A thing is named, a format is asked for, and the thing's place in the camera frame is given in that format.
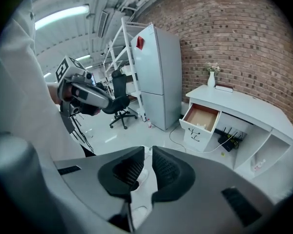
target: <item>white vase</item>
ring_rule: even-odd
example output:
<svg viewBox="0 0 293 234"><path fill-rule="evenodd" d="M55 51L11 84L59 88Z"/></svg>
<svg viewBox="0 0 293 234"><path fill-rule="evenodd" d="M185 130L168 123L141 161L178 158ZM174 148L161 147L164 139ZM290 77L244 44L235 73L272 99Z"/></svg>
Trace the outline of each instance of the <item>white vase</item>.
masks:
<svg viewBox="0 0 293 234"><path fill-rule="evenodd" d="M209 80L207 81L207 86L213 88L215 86L215 77L214 77L214 73L210 71L209 73Z"/></svg>

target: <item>refrigerator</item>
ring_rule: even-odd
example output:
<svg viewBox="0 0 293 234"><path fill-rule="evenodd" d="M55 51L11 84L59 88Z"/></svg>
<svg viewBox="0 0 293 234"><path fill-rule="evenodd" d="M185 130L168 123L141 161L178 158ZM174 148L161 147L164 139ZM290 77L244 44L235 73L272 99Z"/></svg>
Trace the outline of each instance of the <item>refrigerator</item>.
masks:
<svg viewBox="0 0 293 234"><path fill-rule="evenodd" d="M142 46L138 37L143 39ZM131 40L131 49L146 117L165 131L181 113L179 38L151 24Z"/></svg>

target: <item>black sticker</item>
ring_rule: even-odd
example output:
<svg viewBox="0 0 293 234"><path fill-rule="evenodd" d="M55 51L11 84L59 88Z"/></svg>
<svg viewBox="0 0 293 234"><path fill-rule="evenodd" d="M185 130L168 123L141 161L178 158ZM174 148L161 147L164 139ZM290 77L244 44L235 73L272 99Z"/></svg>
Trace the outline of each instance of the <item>black sticker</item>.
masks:
<svg viewBox="0 0 293 234"><path fill-rule="evenodd" d="M66 59L64 59L62 61L62 63L59 65L57 71L55 72L55 75L57 77L57 81L60 82L60 80L62 79L62 77L64 76L65 72L68 69L68 64Z"/></svg>
<svg viewBox="0 0 293 234"><path fill-rule="evenodd" d="M76 67L81 68L81 69L84 69L84 67L79 63L79 61L77 61L77 60L75 60L75 59L73 59L73 58L71 58L71 57L69 57L69 58L70 58L70 60L73 62L73 64L74 64Z"/></svg>

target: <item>office chair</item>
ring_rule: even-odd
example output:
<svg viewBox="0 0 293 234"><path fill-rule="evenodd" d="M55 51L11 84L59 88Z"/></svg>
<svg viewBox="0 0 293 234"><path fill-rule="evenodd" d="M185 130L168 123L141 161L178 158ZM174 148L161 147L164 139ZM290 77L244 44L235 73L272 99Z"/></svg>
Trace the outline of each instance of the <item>office chair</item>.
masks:
<svg viewBox="0 0 293 234"><path fill-rule="evenodd" d="M138 117L135 115L130 115L129 111L125 110L130 103L129 98L126 95L126 75L123 75L119 70L115 70L112 73L112 82L114 86L115 99L113 100L113 103L110 107L107 107L102 111L109 115L115 114L115 119L109 125L110 128L113 128L113 124L121 119L124 129L127 129L124 124L124 118L135 117L135 119L137 119Z"/></svg>

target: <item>cable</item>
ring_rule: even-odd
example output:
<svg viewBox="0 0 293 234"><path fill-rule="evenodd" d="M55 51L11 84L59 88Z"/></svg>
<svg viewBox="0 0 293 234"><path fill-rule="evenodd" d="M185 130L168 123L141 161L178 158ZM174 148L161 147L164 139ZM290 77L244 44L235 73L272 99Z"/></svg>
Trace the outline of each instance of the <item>cable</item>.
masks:
<svg viewBox="0 0 293 234"><path fill-rule="evenodd" d="M84 140L85 140L87 146L90 148L90 151L94 154L92 146L89 144L89 142L88 142L86 136L83 134L83 132L80 131L79 126L77 125L77 123L76 123L74 117L72 117L72 119L73 119L73 121L74 121L74 123L75 123L75 125L76 125L76 127L77 127L77 129L78 129L78 131L79 131L79 133L82 135L82 137L84 137Z"/></svg>
<svg viewBox="0 0 293 234"><path fill-rule="evenodd" d="M227 139L224 143L218 145L214 150L212 150L212 151L210 151L210 152L201 152L200 154L208 154L208 153L214 152L218 147L220 147L220 146L222 146L223 144L225 144L229 139ZM192 150L192 149L185 148L185 147L183 147L183 148L184 148L184 149L188 149L188 150L190 150L190 151L193 151L193 152L196 152L196 153L197 153L197 151L194 151L194 150Z"/></svg>
<svg viewBox="0 0 293 234"><path fill-rule="evenodd" d="M179 143L173 141L173 140L171 139L171 137L170 137L171 133L172 133L173 131L175 131L176 128L179 127L179 126L180 126L180 125L177 125L173 130L170 131L170 133L169 133L169 139L170 139L172 142L174 142L175 144L180 145L180 146L182 146L185 150L187 150L182 144L179 144Z"/></svg>

